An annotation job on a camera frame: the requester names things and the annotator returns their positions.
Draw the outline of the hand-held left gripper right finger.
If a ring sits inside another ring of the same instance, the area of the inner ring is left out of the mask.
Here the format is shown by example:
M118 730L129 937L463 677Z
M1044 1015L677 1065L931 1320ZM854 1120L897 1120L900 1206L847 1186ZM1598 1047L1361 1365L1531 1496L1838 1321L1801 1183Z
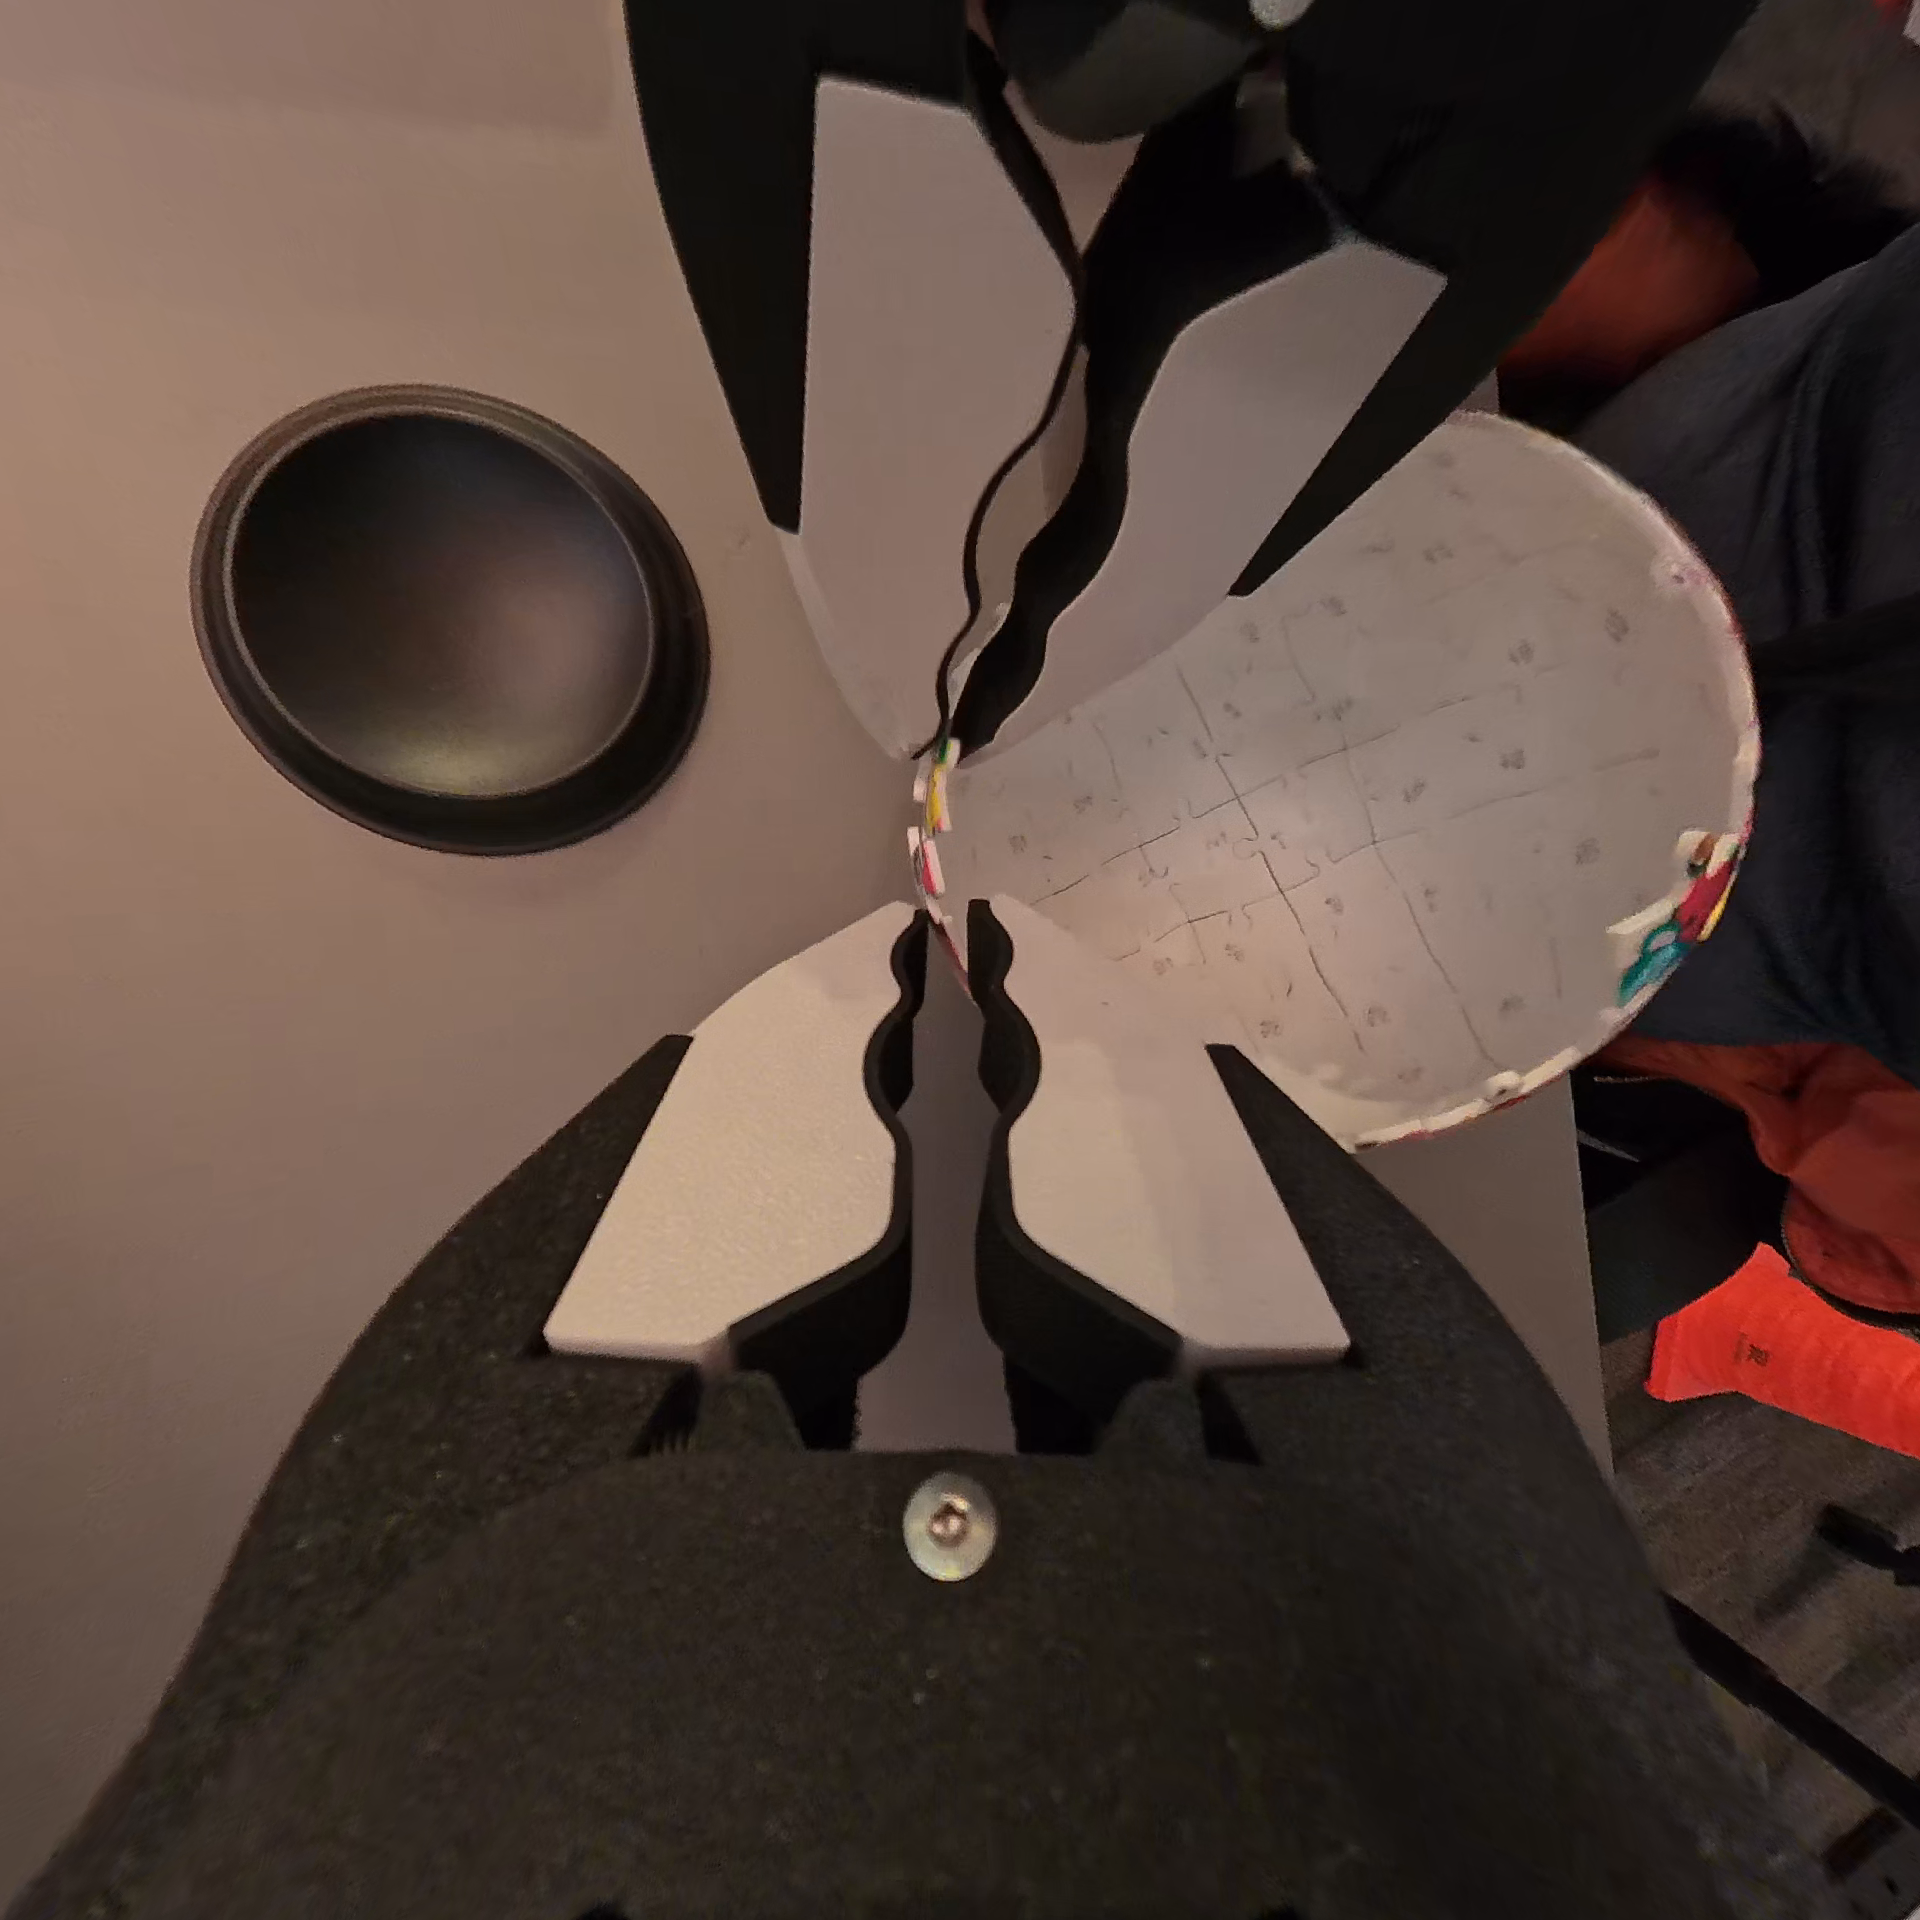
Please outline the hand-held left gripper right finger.
M967 906L992 1143L976 1311L1020 1451L1093 1451L1143 1385L1352 1358L1222 1067L1145 983L1007 896Z

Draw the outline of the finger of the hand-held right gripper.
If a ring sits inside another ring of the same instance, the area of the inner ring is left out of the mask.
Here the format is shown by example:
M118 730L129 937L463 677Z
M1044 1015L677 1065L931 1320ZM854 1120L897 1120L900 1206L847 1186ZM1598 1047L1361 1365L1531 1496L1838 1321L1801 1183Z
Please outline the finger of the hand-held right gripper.
M965 750L1015 746L1193 634L1444 285L1285 161L1140 151L1088 257L1078 464L957 697Z
M981 501L1049 410L1078 263L1023 114L875 83L813 93L799 521L781 549L852 719L894 761L937 730L976 625Z

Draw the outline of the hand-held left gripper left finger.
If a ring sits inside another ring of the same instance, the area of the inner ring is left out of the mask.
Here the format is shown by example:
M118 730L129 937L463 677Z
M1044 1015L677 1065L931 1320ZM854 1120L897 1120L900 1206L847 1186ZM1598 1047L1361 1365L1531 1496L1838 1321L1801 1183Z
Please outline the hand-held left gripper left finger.
M925 968L925 915L887 904L670 1049L543 1321L551 1354L767 1376L806 1447L854 1447L856 1392L912 1301L903 1107Z

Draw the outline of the colourful cartoon puzzle ball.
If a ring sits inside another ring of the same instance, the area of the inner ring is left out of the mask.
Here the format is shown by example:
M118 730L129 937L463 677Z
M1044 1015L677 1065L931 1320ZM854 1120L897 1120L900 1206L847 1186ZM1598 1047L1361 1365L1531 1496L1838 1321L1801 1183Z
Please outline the colourful cartoon puzzle ball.
M1343 1146L1591 1058L1721 920L1759 720L1728 592L1587 454L1464 415L1163 659L957 768L1011 896Z

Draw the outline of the person's dark trouser leg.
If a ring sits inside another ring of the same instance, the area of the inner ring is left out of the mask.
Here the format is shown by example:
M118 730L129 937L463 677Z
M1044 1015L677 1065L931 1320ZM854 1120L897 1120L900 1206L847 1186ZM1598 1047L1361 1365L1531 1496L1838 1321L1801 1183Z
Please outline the person's dark trouser leg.
M1739 875L1639 1039L1841 1042L1915 1082L1915 249L1716 328L1575 433L1719 576L1759 701Z

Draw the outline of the black swivel chair base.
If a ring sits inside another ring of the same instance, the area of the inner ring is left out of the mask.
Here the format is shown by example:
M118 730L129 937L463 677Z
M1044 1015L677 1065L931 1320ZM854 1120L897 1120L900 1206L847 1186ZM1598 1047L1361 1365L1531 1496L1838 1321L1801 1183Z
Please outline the black swivel chair base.
M1829 1505L1816 1518L1815 1537L1841 1559L1891 1578L1899 1589L1912 1591L1917 1585L1917 1549L1897 1543L1891 1531L1852 1510ZM1664 1608L1694 1669L1864 1793L1879 1813L1917 1833L1912 1777L1902 1775L1679 1599L1667 1595Z

